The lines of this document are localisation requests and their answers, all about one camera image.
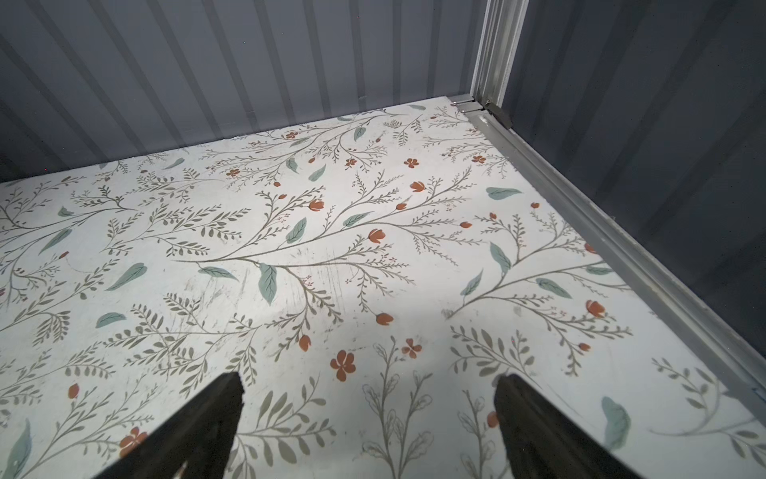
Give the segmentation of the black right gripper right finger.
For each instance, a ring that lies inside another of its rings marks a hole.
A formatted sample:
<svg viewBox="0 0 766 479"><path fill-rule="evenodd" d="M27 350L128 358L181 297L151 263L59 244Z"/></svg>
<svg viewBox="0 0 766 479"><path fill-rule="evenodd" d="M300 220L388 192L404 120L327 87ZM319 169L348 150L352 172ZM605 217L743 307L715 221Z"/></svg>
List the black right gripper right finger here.
<svg viewBox="0 0 766 479"><path fill-rule="evenodd" d="M516 479L638 476L520 375L499 377L494 405L511 472Z"/></svg>

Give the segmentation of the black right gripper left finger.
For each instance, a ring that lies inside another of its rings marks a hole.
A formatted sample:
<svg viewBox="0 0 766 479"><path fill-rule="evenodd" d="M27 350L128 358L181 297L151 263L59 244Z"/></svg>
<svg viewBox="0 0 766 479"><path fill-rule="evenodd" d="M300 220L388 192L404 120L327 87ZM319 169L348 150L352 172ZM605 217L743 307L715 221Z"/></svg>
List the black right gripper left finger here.
<svg viewBox="0 0 766 479"><path fill-rule="evenodd" d="M243 411L243 384L223 373L100 478L221 478Z"/></svg>

